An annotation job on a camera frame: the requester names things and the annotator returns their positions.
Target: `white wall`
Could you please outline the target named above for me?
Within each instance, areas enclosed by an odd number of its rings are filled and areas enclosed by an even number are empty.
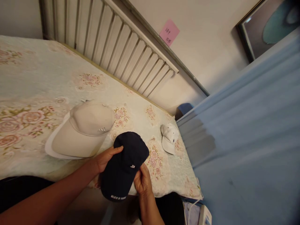
[[[38,0],[1,0],[0,35],[43,38]]]
[[[192,81],[192,79],[177,65],[177,63],[168,55],[164,48],[147,31],[147,29],[129,12],[120,0],[113,0],[118,7],[137,25],[137,27],[157,46],[157,48],[167,56],[167,58],[179,69],[179,73],[173,75],[165,85],[151,100],[156,104],[175,115],[176,108],[182,103],[191,103],[194,106],[206,98],[206,95]]]
[[[171,49],[213,94],[248,60],[234,26],[258,0],[130,0],[157,33],[170,18],[180,30]]]

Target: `floral bedspread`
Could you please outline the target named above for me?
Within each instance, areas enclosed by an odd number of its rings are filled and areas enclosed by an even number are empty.
[[[117,135],[134,131],[150,151],[145,163],[155,196],[175,191],[202,198],[181,136],[176,155],[162,148],[160,126],[177,127],[173,117],[58,42],[6,36],[0,36],[0,179],[33,175],[58,181],[80,167],[87,159],[53,158],[44,145],[81,99],[114,110],[114,126],[99,152]],[[97,186],[96,179],[89,184]],[[130,194],[135,193],[132,185]]]

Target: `picture frame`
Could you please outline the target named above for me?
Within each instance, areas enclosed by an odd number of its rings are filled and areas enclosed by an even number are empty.
[[[300,25],[293,0],[260,0],[236,25],[249,63]]]

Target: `cap brim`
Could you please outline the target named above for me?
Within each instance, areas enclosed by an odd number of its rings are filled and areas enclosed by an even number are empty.
[[[162,137],[162,148],[166,152],[175,155],[175,144],[169,142],[164,136]]]
[[[62,155],[62,154],[59,154],[59,153],[53,151],[53,149],[52,149],[52,142],[53,142],[55,136],[57,135],[57,133],[59,132],[61,127],[65,124],[65,122],[69,118],[70,118],[70,113],[65,115],[62,123],[51,133],[51,135],[49,136],[49,138],[47,139],[46,144],[45,144],[45,152],[52,157],[60,158],[60,159],[82,159],[82,157]]]
[[[52,150],[58,154],[82,158],[91,157],[100,149],[107,135],[86,136],[77,132],[69,119],[63,123],[61,127],[58,127],[59,130],[51,144]]]
[[[101,178],[101,192],[105,198],[113,202],[126,199],[136,173],[128,173],[121,168],[118,158],[114,155],[107,163]]]

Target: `blue fabric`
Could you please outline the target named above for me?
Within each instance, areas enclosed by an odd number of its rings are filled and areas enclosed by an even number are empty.
[[[183,115],[187,114],[193,108],[194,106],[191,103],[183,103],[178,106],[178,109],[182,112]]]
[[[214,225],[298,221],[299,28],[177,124]]]

